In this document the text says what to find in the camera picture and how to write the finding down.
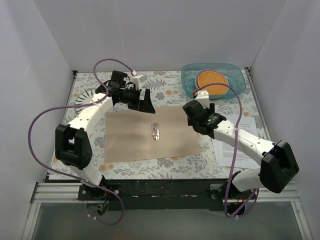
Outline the printed paper sheet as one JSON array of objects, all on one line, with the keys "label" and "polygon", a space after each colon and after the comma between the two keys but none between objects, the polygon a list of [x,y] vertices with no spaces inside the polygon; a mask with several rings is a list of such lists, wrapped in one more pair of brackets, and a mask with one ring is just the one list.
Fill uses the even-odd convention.
[{"label": "printed paper sheet", "polygon": [[[216,139],[212,139],[212,144],[217,165],[219,167],[230,167],[233,160],[234,147]],[[255,160],[238,149],[234,167],[242,169],[257,169],[260,166]]]},{"label": "printed paper sheet", "polygon": [[[237,123],[237,120],[239,118],[239,115],[236,114],[230,114],[225,116],[227,120],[229,120],[234,126]],[[256,121],[254,117],[250,116],[241,116],[241,119],[238,124],[239,130],[244,130],[254,136],[258,136],[257,128],[256,128]]]}]

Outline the brown cardboard folder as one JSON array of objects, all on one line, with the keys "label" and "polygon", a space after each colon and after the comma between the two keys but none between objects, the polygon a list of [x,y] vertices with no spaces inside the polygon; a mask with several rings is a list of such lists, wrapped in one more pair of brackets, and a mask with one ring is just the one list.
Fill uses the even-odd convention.
[{"label": "brown cardboard folder", "polygon": [[[154,140],[152,124],[159,125]],[[182,106],[163,106],[155,114],[135,110],[106,113],[104,163],[199,155],[197,133],[188,126]]]}]

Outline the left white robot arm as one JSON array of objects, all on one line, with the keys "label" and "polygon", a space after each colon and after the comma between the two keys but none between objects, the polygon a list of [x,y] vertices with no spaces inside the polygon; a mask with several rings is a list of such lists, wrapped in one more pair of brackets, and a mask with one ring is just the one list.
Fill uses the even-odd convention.
[{"label": "left white robot arm", "polygon": [[101,184],[103,176],[91,163],[93,151],[90,134],[99,120],[115,104],[126,104],[128,109],[143,113],[156,112],[151,101],[151,91],[146,89],[141,99],[142,74],[128,74],[114,70],[111,79],[101,84],[93,93],[89,105],[68,124],[60,124],[55,130],[55,158],[69,166],[85,185],[95,200],[106,196],[106,187]]}]

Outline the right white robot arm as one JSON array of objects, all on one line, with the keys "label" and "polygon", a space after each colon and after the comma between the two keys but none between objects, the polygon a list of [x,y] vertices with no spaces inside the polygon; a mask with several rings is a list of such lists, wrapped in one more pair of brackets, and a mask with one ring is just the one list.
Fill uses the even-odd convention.
[{"label": "right white robot arm", "polygon": [[214,190],[216,196],[237,199],[248,190],[260,188],[279,194],[300,171],[288,142],[275,143],[236,128],[225,116],[215,112],[212,103],[204,108],[197,100],[192,100],[182,109],[188,125],[197,133],[232,146],[259,165],[256,169],[232,173],[230,179]]}]

